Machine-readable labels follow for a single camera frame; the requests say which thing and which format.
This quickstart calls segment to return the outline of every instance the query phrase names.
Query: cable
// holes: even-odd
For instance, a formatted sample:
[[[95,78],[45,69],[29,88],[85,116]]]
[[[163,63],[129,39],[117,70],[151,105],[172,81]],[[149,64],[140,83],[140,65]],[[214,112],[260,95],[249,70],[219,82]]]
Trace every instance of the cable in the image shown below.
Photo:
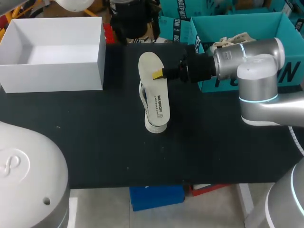
[[[295,142],[295,145],[297,146],[297,148],[299,149],[299,151],[302,153],[302,155],[304,155],[304,150],[303,150],[302,146],[300,145],[298,139],[296,138],[296,135],[295,135],[295,132],[294,132],[292,126],[288,126],[288,129],[289,129],[290,134],[291,134],[291,136],[292,136],[292,138],[293,138],[293,140]]]

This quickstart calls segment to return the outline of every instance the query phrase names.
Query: robotic arm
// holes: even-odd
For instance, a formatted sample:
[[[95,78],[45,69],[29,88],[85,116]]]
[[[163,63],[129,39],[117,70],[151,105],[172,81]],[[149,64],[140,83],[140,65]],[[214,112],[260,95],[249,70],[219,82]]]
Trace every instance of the robotic arm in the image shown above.
[[[176,69],[162,69],[157,78],[196,83],[217,77],[238,79],[241,117],[254,126],[291,125],[304,127],[304,92],[278,94],[277,72],[285,63],[278,38],[251,41],[218,48],[212,56],[196,54],[194,45]]]

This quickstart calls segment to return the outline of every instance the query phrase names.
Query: red object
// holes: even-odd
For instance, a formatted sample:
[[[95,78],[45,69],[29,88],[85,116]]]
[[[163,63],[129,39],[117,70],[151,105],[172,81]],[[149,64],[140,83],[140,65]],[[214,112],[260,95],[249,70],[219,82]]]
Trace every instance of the red object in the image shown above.
[[[4,26],[8,23],[8,20],[6,20],[5,15],[3,15],[2,17],[0,17],[0,29],[3,29]]]
[[[226,187],[226,186],[229,186],[229,184],[216,184],[216,185],[209,185],[209,186],[206,186],[204,188],[201,188],[201,189],[197,189],[197,190],[194,190],[192,188],[192,186],[190,186],[190,192],[193,196],[198,196],[198,195],[201,195],[201,194],[204,194],[204,193],[207,193],[207,192],[210,192],[210,191],[214,191],[216,189],[221,189],[223,187]]]
[[[113,30],[112,27],[109,23],[104,23],[104,35],[106,37],[106,43],[107,44],[113,44],[115,43],[114,35],[113,35]]]

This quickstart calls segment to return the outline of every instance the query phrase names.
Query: blue box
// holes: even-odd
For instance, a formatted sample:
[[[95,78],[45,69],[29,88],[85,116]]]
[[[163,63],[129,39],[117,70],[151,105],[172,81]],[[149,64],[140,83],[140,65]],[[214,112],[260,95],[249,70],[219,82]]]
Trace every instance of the blue box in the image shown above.
[[[285,48],[285,65],[278,72],[279,86],[299,85],[304,75],[304,39],[284,13],[258,13],[196,17],[191,19],[188,44],[204,53],[222,37],[247,32],[254,39],[279,38]],[[238,90],[237,79],[199,82],[202,92]]]
[[[160,26],[161,38],[173,40],[173,42],[188,42],[190,30],[189,21],[159,16],[158,23]]]
[[[169,18],[190,20],[191,17],[224,13],[232,0],[216,4],[214,0],[161,0],[163,15]]]
[[[133,211],[139,211],[182,203],[185,192],[182,186],[131,187],[130,198]]]

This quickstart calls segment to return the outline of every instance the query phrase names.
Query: white slipper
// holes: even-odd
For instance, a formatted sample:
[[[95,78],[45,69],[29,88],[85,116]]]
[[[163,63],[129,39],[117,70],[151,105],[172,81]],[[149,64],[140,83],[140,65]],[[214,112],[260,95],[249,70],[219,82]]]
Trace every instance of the white slipper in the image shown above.
[[[163,132],[170,119],[167,79],[153,80],[152,76],[162,68],[162,61],[153,52],[145,52],[139,58],[139,94],[146,112],[145,125],[152,133]]]

